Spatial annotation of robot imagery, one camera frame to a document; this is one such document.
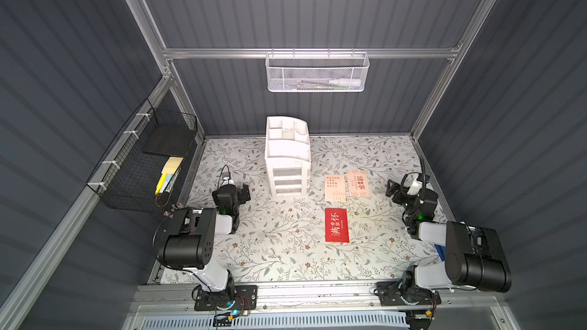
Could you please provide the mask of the pink postcards stack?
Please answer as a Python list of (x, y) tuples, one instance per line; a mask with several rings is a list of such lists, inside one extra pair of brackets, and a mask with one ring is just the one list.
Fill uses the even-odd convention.
[(349, 193), (352, 197), (370, 197), (368, 177), (365, 171), (351, 170), (346, 173)]

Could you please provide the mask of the white desk drawer organizer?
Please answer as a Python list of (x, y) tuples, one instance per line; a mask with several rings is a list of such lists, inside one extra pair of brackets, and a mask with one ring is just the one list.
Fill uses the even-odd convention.
[(307, 195), (311, 175), (307, 122), (289, 116), (267, 117), (264, 161), (273, 197)]

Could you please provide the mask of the red chinese text postcard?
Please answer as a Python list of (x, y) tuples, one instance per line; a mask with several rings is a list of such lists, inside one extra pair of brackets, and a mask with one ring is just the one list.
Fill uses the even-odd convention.
[(326, 242), (350, 243), (346, 209), (325, 209), (325, 237)]

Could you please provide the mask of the beige good luck postcard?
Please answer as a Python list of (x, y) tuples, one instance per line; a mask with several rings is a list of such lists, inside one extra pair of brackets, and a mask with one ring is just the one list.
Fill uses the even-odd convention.
[(346, 201), (345, 177), (343, 175), (324, 176), (325, 200), (331, 203)]

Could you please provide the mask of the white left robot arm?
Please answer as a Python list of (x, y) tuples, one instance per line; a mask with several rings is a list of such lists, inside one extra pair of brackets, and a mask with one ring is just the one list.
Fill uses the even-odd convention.
[(212, 192), (214, 208), (178, 209), (157, 228), (152, 246), (160, 265), (189, 273), (212, 297), (235, 299), (234, 278), (213, 258), (215, 238), (234, 235), (240, 223), (239, 208), (250, 199), (247, 184), (220, 186)]

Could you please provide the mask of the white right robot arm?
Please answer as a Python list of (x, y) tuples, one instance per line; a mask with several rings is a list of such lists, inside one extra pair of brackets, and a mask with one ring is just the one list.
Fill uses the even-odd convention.
[(385, 195), (404, 208), (402, 222), (412, 239), (440, 249), (440, 263), (411, 264), (395, 284), (406, 304), (425, 299), (435, 304), (437, 290), (510, 290), (511, 270), (498, 233), (462, 222), (436, 222), (439, 195), (427, 187), (426, 174), (417, 174), (410, 186), (388, 180)]

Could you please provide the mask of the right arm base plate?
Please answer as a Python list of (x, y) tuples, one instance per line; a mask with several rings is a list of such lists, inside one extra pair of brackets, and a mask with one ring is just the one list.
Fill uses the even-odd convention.
[(377, 282), (373, 293), (382, 306), (437, 306), (442, 303), (438, 293), (415, 284), (404, 284), (401, 280)]

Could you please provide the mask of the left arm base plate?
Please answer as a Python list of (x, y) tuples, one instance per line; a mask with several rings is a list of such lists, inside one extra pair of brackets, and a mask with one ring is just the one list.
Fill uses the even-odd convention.
[(258, 286), (229, 284), (220, 292), (209, 292), (198, 286), (192, 291), (195, 311), (255, 310)]

